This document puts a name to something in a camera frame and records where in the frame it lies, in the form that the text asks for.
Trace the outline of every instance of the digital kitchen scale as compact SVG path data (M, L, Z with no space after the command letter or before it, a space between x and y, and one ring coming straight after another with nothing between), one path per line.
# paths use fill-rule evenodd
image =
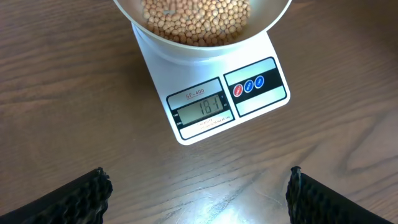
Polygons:
M180 144L193 144L290 100L286 79L265 31L228 55L182 58L159 48L132 27Z

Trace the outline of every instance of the red button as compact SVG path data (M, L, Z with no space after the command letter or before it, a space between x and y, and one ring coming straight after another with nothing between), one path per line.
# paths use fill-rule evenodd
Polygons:
M239 97L240 95L242 95L242 92L243 92L242 84L238 84L234 87L234 96L235 97Z

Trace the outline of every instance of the wooden table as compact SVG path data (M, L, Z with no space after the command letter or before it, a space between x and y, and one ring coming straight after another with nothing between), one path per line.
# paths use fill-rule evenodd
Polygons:
M293 3L269 32L289 104L185 147L112 1L1 1L0 214L101 166L106 223L288 223L298 165L398 222L397 8Z

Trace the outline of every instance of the black border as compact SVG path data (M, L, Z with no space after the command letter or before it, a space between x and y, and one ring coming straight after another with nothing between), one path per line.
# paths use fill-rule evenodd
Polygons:
M221 86L221 91L219 91L219 92L217 92L217 93L214 93L214 94L212 94L211 96L213 96L213 95L215 95L215 94L219 94L219 93L221 92L221 93L224 93L224 95L225 95L225 97L226 97L226 92L225 92L225 90L224 90L224 88L223 88L223 85L221 84L220 78L219 78L219 77L215 77L215 78L212 78L211 80L207 80L207 81L201 82L201 83L199 83L199 84L197 84L197 85L191 86L191 87L189 87L189 88L183 89L183 90L181 90L181 91L178 91L178 92L176 92L176 93L173 93L173 94L167 96L167 97L166 97L166 102L167 102L167 106L169 106L170 112L173 111L173 110L171 109L171 107L170 107L170 104L169 104L169 98L170 98L171 96L177 95L177 94L179 94L179 93L182 93L183 91L186 91L186 90L195 88L196 86L200 86L200 85L202 85L202 84L211 82L211 81L216 80L216 79L218 80L218 83L219 83L220 86ZM202 100L202 99L203 99L203 98L201 98L201 99L199 99L199 100L196 100L196 101L194 101L194 102L191 102L191 103L189 103L189 104L187 104L187 105L190 105L190 104L192 104L192 103L196 103L197 101L200 101L200 100ZM232 115L232 120L230 120L230 121L224 123L224 124L228 124L228 123L230 123L230 122L232 122L232 121L235 120L235 116L234 116L234 113L232 112L231 105L229 104L228 99L226 98L225 100L226 100L226 103L227 103L228 106L229 106L229 110L231 111L231 115ZM225 112L225 111L228 111L228 110L220 111L219 113L213 114L212 116L216 116L216 115L218 115L218 114L220 114L220 113L223 113L223 112ZM198 133L198 134L196 134L196 135L194 135L194 136L192 136L192 137L189 137L189 138L187 138L187 139L185 139L184 137L182 137L181 132L180 132L180 129L179 129L178 127L177 127L177 129L178 129L178 133L180 133L181 139L183 139L184 141L186 141L186 140L189 140L189 139L191 139L191 138L194 138L194 137L196 137L196 136L198 136L198 135L200 135L200 134L203 134L203 133L206 133L206 132L208 132L208 131L211 131L211 130L213 130L213 129L215 129L215 128L219 128L219 127L221 127L221 126L224 125L224 124L221 124L221 125L219 125L219 126L216 126L216 127L214 127L214 128L211 128L211 129L206 130L206 131L204 131L204 132Z
M275 68L278 69L279 76L282 77L282 75L280 75L278 65L277 65L276 62L275 62L275 58L274 58L274 57L267 57L267 58L261 59L261 60L259 60L259 61L257 61L257 62L254 62L254 63L251 63L251 64L249 64L249 65L246 65L246 66L244 66L244 67L235 69L235 70L233 70L232 72L225 73L225 74L224 74L224 80L225 80L226 85L229 86L228 81L227 81L227 79L226 79L226 76L227 76L227 75L229 75L229 74L231 74L231 73L233 73L233 72L236 72L236 71L238 71L238 70L240 70L240 69L243 69L243 68L249 67L249 66L251 66L251 65L254 65L254 64L256 64L256 63L265 61L265 60L267 60L267 59L269 59L269 58L271 58L271 59L274 61ZM285 88L285 84L283 83L283 80L282 80L282 87L284 87L284 91L285 91L285 97L284 97L284 98L282 98L282 99L280 99L280 100L278 100L278 101L272 102L272 103L270 103L270 104L268 104L268 105L262 106L262 107L260 107L260 108L258 108L258 109L255 109L254 111L251 111L251 112L249 112L249 113L247 113L247 114L244 114L244 115L241 115L241 113L238 111L238 108L236 107L236 104L235 104L235 102L234 102L233 105L235 106L236 112L238 112L238 116L239 116L240 118L242 118L242 117L247 116L247 115L249 115L249 114L251 114L251 113L254 113L254 112L258 111L258 110L261 110L261 109L263 109L263 108L265 108L265 107L267 107L267 106L273 105L274 103L278 103L278 102L280 102L280 101L282 101L282 100L285 100L285 99L287 98L287 92L286 92L286 88Z

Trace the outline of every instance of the blue button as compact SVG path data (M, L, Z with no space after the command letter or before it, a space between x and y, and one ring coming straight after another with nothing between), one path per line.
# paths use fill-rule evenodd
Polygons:
M254 86L256 88L261 88L264 85L264 77L262 75L257 76L256 81L254 81Z
M246 93L250 93L253 90L253 86L254 86L253 80L246 81L246 83L244 84L244 91Z

